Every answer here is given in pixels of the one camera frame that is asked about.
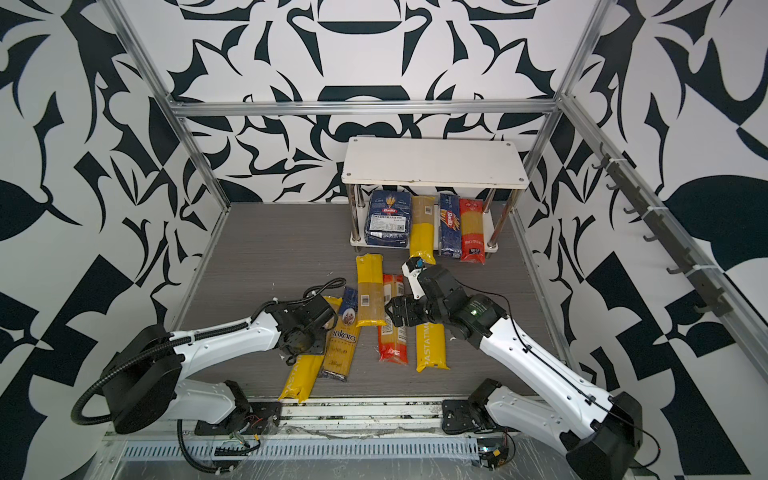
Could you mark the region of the blue Barilla pasta box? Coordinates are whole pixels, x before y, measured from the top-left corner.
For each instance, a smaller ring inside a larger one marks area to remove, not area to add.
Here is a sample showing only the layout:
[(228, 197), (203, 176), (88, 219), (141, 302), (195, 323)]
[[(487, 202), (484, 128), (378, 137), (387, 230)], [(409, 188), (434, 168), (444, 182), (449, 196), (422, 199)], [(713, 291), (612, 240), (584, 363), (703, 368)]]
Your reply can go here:
[(376, 190), (369, 201), (364, 238), (368, 245), (406, 248), (411, 231), (412, 195)]

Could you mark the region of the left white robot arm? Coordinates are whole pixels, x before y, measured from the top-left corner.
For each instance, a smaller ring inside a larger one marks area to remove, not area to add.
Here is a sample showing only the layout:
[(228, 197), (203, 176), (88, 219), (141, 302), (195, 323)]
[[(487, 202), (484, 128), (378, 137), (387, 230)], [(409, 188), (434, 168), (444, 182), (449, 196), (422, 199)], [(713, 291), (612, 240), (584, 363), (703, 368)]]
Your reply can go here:
[(273, 298), (249, 316), (212, 327), (173, 332), (146, 327), (75, 401), (70, 419), (79, 426), (109, 423), (118, 434), (173, 420), (185, 462), (200, 473), (224, 477), (239, 464), (196, 459), (185, 443), (184, 424), (196, 421), (216, 435), (240, 437), (254, 413), (237, 382), (206, 383), (194, 380), (194, 374), (258, 352), (277, 350), (289, 366), (323, 354), (338, 322), (324, 294), (345, 284), (344, 278), (333, 278), (298, 299)]

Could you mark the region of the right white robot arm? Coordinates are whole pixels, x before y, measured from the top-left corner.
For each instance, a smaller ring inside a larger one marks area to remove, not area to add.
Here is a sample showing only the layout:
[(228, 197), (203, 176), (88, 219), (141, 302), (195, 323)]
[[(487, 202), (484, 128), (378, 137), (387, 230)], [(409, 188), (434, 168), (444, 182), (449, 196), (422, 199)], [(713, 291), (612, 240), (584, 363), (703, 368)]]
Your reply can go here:
[(396, 326), (444, 325), (540, 397), (525, 399), (487, 379), (469, 399), (481, 416), (548, 445), (582, 479), (622, 479), (639, 468), (635, 457), (652, 435), (643, 427), (637, 399), (611, 394), (571, 370), (518, 325), (497, 294), (469, 287), (420, 257), (407, 260), (402, 273), (409, 294), (385, 306)]

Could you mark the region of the blue Barilla spaghetti bag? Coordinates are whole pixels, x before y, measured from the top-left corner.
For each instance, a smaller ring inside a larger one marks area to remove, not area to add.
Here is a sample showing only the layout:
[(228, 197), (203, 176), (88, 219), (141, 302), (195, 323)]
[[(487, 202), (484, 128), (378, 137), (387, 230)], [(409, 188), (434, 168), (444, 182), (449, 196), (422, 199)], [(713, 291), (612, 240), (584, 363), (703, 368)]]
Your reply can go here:
[(455, 194), (439, 195), (438, 239), (441, 256), (461, 258), (460, 198)]

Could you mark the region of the red yellow spaghetti bag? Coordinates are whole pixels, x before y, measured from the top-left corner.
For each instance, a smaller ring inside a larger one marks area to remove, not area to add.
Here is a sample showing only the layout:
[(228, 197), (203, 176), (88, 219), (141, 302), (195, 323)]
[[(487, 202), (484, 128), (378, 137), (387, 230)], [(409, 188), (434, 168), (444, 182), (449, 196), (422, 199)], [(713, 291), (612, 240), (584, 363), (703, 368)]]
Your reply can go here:
[(485, 240), (483, 202), (473, 199), (459, 200), (462, 262), (484, 264)]

